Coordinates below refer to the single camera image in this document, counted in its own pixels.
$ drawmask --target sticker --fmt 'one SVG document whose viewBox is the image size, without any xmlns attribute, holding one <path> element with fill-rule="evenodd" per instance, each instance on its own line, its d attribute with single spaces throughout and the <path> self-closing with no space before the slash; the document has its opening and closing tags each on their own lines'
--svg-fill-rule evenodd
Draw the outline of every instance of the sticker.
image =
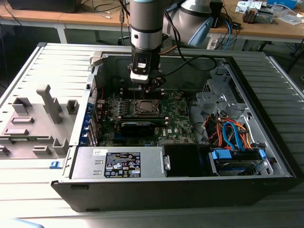
<svg viewBox="0 0 304 228">
<path fill-rule="evenodd" d="M 106 178 L 141 177 L 141 154 L 106 153 L 104 174 Z"/>
<path fill-rule="evenodd" d="M 105 154 L 108 152 L 107 149 L 94 149 L 93 150 L 93 156 L 105 156 Z"/>
</svg>

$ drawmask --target ribbed metal surface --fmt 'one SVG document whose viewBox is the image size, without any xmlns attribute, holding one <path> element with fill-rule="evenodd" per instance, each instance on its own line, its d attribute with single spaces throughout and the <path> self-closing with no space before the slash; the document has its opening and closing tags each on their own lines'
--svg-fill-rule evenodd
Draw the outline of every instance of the ribbed metal surface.
<svg viewBox="0 0 304 228">
<path fill-rule="evenodd" d="M 289 150 L 304 170 L 304 99 L 296 86 L 286 78 L 284 73 L 275 68 L 273 59 L 260 63 L 242 61 L 235 58 L 237 64 L 252 86 L 261 104 L 280 132 Z"/>
<path fill-rule="evenodd" d="M 128 47 L 47 45 L 40 49 L 41 53 L 36 60 L 46 67 L 31 67 L 27 81 L 20 83 L 20 88 L 26 84 L 33 85 L 30 83 L 35 83 L 37 80 L 50 80 L 49 77 L 52 77 L 51 83 L 57 85 L 59 95 L 66 90 L 82 89 L 88 75 L 86 62 L 92 51 L 113 49 L 118 52 L 130 52 Z M 277 129 L 282 133 L 289 149 L 304 168 L 304 128 L 302 127 L 304 103 L 263 53 L 188 49 L 182 52 L 190 55 L 234 57 Z M 304 227 L 304 184 L 289 192 L 268 196 L 249 207 L 77 213 L 50 187 L 49 181 L 54 180 L 61 173 L 61 170 L 50 170 L 48 168 L 50 162 L 50 160 L 0 161 L 2 216 L 24 218 L 40 223 L 46 228 Z"/>
</svg>

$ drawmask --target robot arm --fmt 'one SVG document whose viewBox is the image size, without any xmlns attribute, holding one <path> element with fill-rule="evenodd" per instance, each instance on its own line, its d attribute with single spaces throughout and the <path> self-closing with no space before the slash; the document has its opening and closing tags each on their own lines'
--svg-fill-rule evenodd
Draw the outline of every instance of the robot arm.
<svg viewBox="0 0 304 228">
<path fill-rule="evenodd" d="M 131 0 L 131 43 L 133 65 L 130 78 L 133 82 L 151 86 L 158 76 L 162 33 L 173 34 L 164 11 L 178 0 Z M 181 40 L 197 46 L 206 37 L 213 18 L 210 17 L 210 0 L 186 0 L 171 11 L 174 26 Z"/>
</svg>

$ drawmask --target electronic device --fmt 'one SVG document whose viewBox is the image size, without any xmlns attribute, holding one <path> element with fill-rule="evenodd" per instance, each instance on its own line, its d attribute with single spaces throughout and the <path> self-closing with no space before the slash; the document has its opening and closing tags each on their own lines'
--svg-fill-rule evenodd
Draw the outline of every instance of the electronic device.
<svg viewBox="0 0 304 228">
<path fill-rule="evenodd" d="M 44 10 L 74 13 L 82 0 L 8 0 L 14 10 Z"/>
<path fill-rule="evenodd" d="M 217 28 L 219 26 L 219 17 L 222 8 L 223 8 L 222 0 L 211 0 L 210 9 L 211 9 L 211 17 L 213 17 L 212 28 Z"/>
<path fill-rule="evenodd" d="M 1 99 L 10 103 L 1 154 L 66 156 L 51 187 L 75 211 L 251 205 L 303 181 L 290 144 L 301 137 L 284 117 L 296 109 L 288 121 L 303 122 L 303 93 L 269 58 L 261 68 L 244 53 L 183 49 L 206 67 L 198 72 L 175 54 L 161 57 L 167 4 L 131 0 L 132 47 L 91 47 L 90 66 L 80 60 L 72 72 L 54 70 L 55 79 L 78 75 L 82 89 L 53 92 L 44 84 L 29 97 Z M 209 11 L 208 1 L 189 0 L 176 13 L 193 21 Z M 196 25 L 207 26 L 200 16 Z M 77 100 L 60 105 L 51 93 Z"/>
</svg>

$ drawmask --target blue latch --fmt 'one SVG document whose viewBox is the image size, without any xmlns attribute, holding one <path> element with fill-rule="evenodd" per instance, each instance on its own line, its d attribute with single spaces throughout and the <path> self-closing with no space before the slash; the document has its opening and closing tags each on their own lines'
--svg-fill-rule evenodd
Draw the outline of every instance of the blue latch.
<svg viewBox="0 0 304 228">
<path fill-rule="evenodd" d="M 266 157 L 266 154 L 265 154 L 264 150 L 259 150 L 259 153 L 260 153 L 262 159 L 264 159 Z"/>
<path fill-rule="evenodd" d="M 49 166 L 51 170 L 59 170 L 61 169 L 61 162 L 59 161 L 52 161 L 51 165 Z"/>
<path fill-rule="evenodd" d="M 231 153 L 229 150 L 214 150 L 212 152 L 213 159 L 232 159 Z"/>
</svg>

